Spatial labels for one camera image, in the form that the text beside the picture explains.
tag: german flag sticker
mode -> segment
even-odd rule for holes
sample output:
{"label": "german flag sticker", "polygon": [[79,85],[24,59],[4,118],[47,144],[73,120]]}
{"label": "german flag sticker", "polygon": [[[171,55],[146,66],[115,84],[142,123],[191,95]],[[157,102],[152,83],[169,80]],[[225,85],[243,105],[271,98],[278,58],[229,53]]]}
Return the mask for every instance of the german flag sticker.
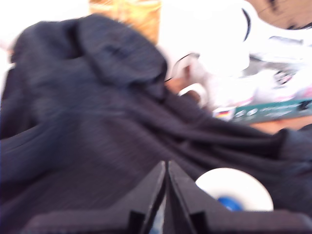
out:
{"label": "german flag sticker", "polygon": [[235,113],[235,107],[217,108],[213,111],[213,117],[230,121]]}

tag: hood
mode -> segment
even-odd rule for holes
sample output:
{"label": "hood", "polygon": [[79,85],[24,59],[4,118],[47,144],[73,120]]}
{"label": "hood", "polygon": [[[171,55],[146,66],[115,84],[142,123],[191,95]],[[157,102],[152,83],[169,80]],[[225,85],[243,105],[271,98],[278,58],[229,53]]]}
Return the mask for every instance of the hood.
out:
{"label": "hood", "polygon": [[36,74],[49,64],[68,66],[72,60],[81,67],[87,63],[103,84],[119,87],[134,83],[163,86],[167,71],[164,57],[145,37],[100,15],[27,28],[17,40],[12,62],[29,60],[33,61],[28,69]]}

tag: black hoodie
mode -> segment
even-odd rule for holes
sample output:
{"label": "black hoodie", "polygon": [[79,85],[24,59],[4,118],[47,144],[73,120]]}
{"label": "black hoodie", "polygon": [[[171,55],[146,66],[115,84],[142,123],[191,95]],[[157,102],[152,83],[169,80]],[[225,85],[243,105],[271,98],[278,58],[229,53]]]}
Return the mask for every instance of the black hoodie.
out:
{"label": "black hoodie", "polygon": [[40,22],[14,51],[1,101],[2,234],[37,215],[112,208],[161,160],[193,180],[243,170],[275,210],[312,217],[312,126],[271,136],[210,117],[164,87],[166,61],[148,40],[101,16]]}

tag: dark gray fabric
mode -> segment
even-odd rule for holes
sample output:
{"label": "dark gray fabric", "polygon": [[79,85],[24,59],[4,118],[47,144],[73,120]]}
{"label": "dark gray fabric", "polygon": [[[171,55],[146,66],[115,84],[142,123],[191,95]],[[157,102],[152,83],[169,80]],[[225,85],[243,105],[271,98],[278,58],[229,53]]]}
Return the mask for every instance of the dark gray fabric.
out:
{"label": "dark gray fabric", "polygon": [[108,208],[160,160],[194,180],[243,170],[275,209],[312,217],[312,126],[271,136],[208,116],[164,87],[152,44],[101,16],[38,23],[14,50],[1,101],[1,233],[36,215]]}

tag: white tape roll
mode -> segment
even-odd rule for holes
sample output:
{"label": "white tape roll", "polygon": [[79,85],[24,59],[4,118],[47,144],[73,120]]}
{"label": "white tape roll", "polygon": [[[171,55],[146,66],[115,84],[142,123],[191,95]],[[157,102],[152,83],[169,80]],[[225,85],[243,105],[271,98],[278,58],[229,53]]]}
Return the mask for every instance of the white tape roll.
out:
{"label": "white tape roll", "polygon": [[231,197],[244,211],[273,211],[273,202],[266,188],[240,170],[213,169],[200,176],[196,185],[215,199]]}

